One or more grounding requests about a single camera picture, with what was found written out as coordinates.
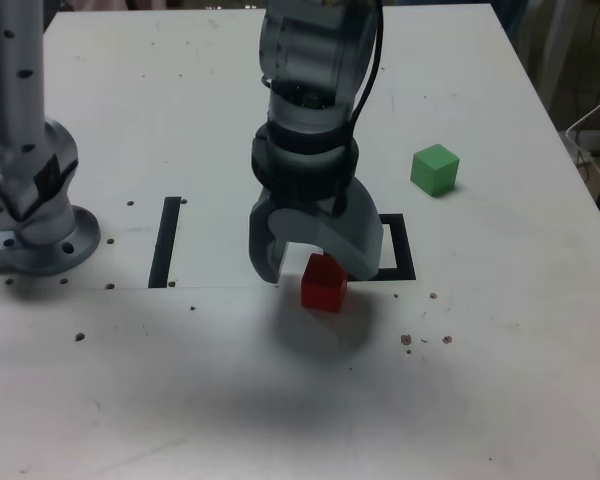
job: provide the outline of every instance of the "cube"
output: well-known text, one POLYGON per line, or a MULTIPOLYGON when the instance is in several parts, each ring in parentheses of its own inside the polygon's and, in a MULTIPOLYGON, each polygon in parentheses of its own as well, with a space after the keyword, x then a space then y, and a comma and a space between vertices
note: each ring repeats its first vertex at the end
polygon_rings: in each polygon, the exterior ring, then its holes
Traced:
POLYGON ((411 181, 432 197, 438 197, 453 190, 459 164, 455 154, 442 145, 433 145, 413 156, 411 181))
POLYGON ((347 293, 348 275, 328 255, 314 253, 302 276, 302 306, 339 313, 347 293))

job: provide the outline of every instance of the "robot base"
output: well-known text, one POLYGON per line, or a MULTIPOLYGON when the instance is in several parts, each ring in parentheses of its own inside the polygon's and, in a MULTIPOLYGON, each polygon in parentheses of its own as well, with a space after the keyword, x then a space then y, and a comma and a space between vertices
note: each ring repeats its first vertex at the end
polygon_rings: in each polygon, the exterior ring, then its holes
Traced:
POLYGON ((96 217, 73 206, 76 226, 62 240, 43 246, 24 245, 14 232, 0 232, 0 273, 54 275, 70 270, 91 256, 100 243, 96 217))

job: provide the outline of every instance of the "red cube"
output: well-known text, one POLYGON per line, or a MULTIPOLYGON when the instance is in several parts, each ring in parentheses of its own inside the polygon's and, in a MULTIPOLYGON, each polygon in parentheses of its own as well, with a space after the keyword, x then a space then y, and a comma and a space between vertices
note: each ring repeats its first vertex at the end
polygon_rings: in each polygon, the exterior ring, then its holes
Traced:
POLYGON ((332 257, 312 254, 302 276, 302 306, 340 312, 347 293, 347 277, 347 272, 332 257))

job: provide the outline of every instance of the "black tape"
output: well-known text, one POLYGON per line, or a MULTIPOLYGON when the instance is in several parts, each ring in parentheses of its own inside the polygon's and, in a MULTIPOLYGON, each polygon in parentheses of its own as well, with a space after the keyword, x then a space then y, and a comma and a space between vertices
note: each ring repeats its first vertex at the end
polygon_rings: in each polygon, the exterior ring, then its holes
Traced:
POLYGON ((149 273, 149 288, 167 288, 173 244, 176 240, 178 215, 180 213, 181 197, 166 197, 162 207, 160 229, 153 252, 151 273, 149 273))

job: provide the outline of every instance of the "black rectangle outline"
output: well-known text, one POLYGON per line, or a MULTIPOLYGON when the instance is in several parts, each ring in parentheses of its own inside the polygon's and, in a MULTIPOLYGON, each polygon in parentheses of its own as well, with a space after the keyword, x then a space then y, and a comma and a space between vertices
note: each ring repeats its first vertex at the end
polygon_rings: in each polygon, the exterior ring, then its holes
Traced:
MULTIPOLYGON (((411 249, 409 248, 404 216, 401 213, 381 213, 380 221, 383 225, 389 225, 393 253, 396 257, 396 268, 381 268, 378 270, 378 274, 368 281, 391 282, 396 280, 415 280, 416 271, 413 267, 413 258, 411 258, 411 249)), ((349 281, 358 282, 359 280, 349 276, 349 281)))

